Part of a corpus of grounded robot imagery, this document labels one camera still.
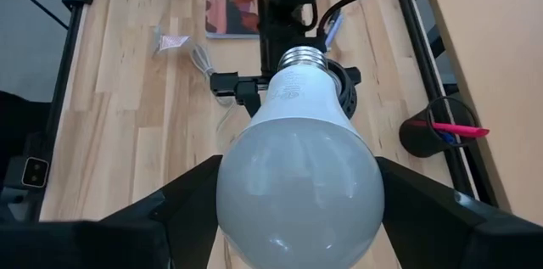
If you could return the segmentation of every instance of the light bulb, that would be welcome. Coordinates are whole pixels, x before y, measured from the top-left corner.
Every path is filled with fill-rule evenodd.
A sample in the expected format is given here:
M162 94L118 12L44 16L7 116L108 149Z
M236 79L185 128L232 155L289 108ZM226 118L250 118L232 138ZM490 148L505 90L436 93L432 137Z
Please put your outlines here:
M353 266L383 218L376 160L339 105L324 55L287 51L219 169L217 215L254 269Z

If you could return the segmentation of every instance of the bulb label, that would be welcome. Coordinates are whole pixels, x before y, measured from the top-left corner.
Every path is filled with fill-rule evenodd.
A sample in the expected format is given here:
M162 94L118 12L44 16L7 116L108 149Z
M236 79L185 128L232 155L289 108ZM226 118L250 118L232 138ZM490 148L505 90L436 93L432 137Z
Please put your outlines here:
M248 128L264 121L285 118L327 121L360 137L339 105L332 77L313 66L292 65L274 75L266 101Z

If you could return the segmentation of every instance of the black pen holder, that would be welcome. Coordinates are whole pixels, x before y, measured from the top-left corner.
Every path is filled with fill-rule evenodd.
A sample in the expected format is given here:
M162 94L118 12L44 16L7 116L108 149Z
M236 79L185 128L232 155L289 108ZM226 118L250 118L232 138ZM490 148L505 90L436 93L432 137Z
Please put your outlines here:
M446 96L436 98L424 110L401 124L400 142L408 153L428 158L447 149L467 146L474 140L473 137L457 137L435 130L433 115L436 115L436 111L450 111L453 115L459 115L454 117L457 125L479 126L475 114L462 101Z

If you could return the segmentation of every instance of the wood plank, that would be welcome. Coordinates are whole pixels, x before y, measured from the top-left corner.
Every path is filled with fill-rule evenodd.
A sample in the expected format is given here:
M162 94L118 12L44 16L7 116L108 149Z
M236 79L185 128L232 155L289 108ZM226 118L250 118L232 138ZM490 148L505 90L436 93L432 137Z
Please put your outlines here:
M318 0L319 13L337 1ZM187 55L151 49L149 32L160 25L204 44L218 71L257 75L258 41L206 39L204 6L205 0L95 0L87 8L81 43L89 44L74 59L42 220L100 219L223 153L248 124L236 106L217 130L227 109ZM401 122L428 102L398 0L362 0L344 15L330 56L361 70L354 126L375 155L450 186L442 154L413 158L398 138ZM370 267L398 267L383 228L355 266ZM248 267L218 232L208 268Z
M500 207L543 224L543 0L430 0Z

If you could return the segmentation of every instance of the book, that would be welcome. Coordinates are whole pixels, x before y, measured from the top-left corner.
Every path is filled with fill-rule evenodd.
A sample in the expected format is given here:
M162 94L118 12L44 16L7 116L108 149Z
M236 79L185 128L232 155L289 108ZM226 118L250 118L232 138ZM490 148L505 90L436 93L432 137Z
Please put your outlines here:
M208 38L257 39L258 0L206 0Z

